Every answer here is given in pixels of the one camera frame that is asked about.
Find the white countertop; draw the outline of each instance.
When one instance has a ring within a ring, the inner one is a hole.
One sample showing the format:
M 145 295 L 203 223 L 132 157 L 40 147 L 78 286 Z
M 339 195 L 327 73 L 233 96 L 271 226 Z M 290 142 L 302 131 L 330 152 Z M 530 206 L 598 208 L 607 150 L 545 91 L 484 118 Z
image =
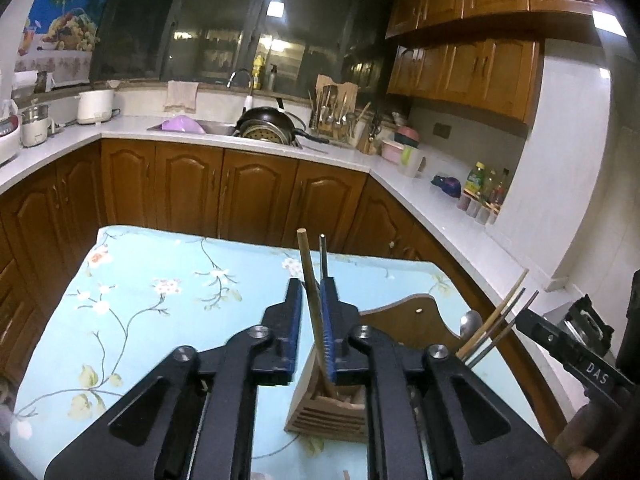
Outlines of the white countertop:
M 300 149 L 237 137 L 146 130 L 162 120 L 163 118 L 158 117 L 121 116 L 101 125 L 66 128 L 39 146 L 21 149 L 14 159 L 0 166 L 0 193 L 57 158 L 100 138 L 185 142 L 269 153 L 369 173 L 449 251 L 494 304 L 500 303 L 523 271 L 522 267 L 486 234 L 484 226 L 456 207 L 457 199 L 447 196 L 439 188 L 431 185 L 433 172 L 428 165 L 421 176 L 409 178 L 398 173 L 395 165 L 380 156 L 363 155 L 357 150 L 318 144 L 307 139 L 299 138 L 300 144 L 303 145 Z M 523 286 L 527 288 L 526 298 L 534 290 L 540 290 L 532 305 L 532 309 L 539 314 L 574 301 L 565 289 L 544 292 L 532 276 L 527 276 Z M 521 300 L 519 305 L 523 305 L 525 300 Z M 585 402 L 580 383 L 562 370 L 558 363 L 531 340 L 524 336 L 520 339 L 545 376 L 565 416 L 573 416 L 576 409 Z

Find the wall socket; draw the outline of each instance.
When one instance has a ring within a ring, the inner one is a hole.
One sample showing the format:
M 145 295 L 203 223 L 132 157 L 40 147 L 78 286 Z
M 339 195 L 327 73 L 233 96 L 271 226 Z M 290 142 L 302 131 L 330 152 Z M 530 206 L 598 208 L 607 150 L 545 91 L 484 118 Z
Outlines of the wall socket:
M 451 135 L 451 126 L 448 124 L 435 123 L 433 125 L 433 135 L 442 137 L 443 139 L 449 139 Z

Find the kitchen sink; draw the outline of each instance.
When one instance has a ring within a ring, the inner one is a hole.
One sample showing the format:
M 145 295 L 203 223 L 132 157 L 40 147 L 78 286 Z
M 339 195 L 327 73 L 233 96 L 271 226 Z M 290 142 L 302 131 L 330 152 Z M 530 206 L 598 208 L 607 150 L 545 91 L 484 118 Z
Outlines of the kitchen sink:
M 202 129 L 205 131 L 206 135 L 233 135 L 233 132 L 236 130 L 235 124 L 229 123 L 219 123 L 217 121 L 196 121 Z M 176 132 L 183 133 L 177 130 L 163 130 L 162 124 L 158 124 L 157 126 L 152 126 L 151 128 L 146 129 L 148 132 Z

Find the rice cooker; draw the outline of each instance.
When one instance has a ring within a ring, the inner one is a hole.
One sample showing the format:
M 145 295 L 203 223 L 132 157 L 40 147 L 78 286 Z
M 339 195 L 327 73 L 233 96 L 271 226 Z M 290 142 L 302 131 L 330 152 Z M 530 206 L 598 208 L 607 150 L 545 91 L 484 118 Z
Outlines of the rice cooker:
M 91 90 L 78 94 L 78 124 L 102 123 L 111 119 L 113 89 Z

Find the slotted wooden box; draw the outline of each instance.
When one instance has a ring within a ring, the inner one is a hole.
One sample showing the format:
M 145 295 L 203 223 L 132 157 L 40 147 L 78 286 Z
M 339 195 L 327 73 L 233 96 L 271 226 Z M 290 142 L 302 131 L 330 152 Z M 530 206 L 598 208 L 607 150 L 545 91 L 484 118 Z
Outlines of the slotted wooden box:
M 360 322 L 382 330 L 410 348 L 424 349 L 431 344 L 445 345 L 456 352 L 462 342 L 444 324 L 433 297 L 416 294 L 375 310 L 363 312 Z M 341 402 L 321 395 L 320 370 L 316 348 L 312 347 L 300 375 L 287 415 L 285 431 L 320 436 L 331 440 L 366 442 L 368 439 L 364 387 L 338 388 Z

